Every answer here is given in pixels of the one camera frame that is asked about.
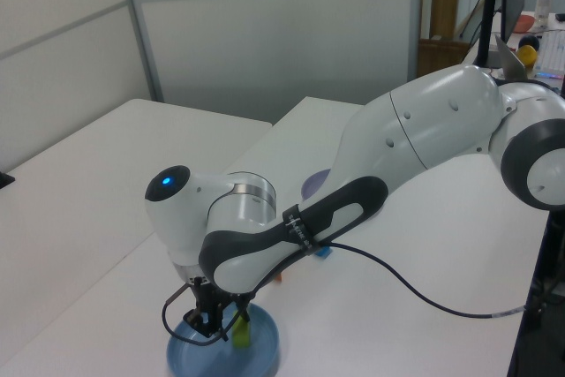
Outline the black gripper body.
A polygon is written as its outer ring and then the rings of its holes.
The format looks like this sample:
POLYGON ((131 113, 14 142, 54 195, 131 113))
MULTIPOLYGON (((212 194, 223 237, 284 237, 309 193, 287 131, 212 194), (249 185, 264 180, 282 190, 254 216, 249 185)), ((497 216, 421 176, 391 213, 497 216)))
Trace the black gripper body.
POLYGON ((191 290, 200 310, 223 310, 239 300, 239 295, 221 290, 203 277, 192 280, 191 290))

